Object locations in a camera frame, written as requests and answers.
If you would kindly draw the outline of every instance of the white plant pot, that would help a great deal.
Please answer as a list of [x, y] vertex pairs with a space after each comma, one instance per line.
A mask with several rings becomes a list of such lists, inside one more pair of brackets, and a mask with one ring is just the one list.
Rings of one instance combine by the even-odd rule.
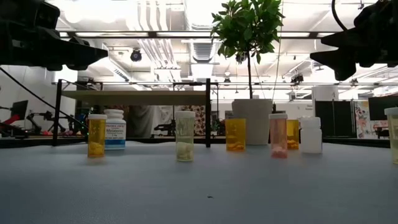
[[232, 110], [235, 118], [246, 119], [246, 144], [268, 144], [268, 115], [272, 113], [272, 100], [234, 100], [232, 102]]

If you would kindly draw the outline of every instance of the gray tablecloth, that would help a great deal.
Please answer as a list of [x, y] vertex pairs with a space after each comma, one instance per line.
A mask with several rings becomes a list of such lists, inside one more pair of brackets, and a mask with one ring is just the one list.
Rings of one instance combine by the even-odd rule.
[[323, 155], [134, 144], [88, 159], [86, 145], [0, 149], [0, 223], [398, 223], [388, 149], [324, 144]]

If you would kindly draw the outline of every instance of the wooden shelf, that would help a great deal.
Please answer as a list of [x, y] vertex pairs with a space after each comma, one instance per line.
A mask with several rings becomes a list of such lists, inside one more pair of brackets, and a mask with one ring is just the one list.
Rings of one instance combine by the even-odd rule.
[[205, 91], [62, 91], [89, 105], [205, 105]]

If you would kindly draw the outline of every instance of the potted plant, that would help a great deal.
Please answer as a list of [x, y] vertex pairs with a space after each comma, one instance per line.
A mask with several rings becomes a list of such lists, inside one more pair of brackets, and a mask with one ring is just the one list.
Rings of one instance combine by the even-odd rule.
[[223, 3], [224, 11], [212, 14], [217, 24], [211, 36], [218, 35], [221, 46], [218, 55], [236, 56], [238, 63], [248, 61], [249, 100], [235, 100], [233, 113], [246, 118], [247, 144], [267, 144], [269, 134], [268, 115], [272, 112], [271, 100], [253, 100], [251, 83], [251, 57], [257, 63], [261, 54], [274, 52], [272, 41], [279, 42], [277, 28], [284, 17], [280, 11], [281, 0], [235, 0]]

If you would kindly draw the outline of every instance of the white pill bottle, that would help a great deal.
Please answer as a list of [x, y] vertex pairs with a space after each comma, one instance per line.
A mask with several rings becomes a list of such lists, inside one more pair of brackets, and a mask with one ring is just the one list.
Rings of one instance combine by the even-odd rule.
[[300, 127], [300, 152], [322, 153], [321, 119], [316, 117], [301, 118]]
[[107, 109], [105, 150], [121, 150], [126, 148], [126, 121], [123, 110]]

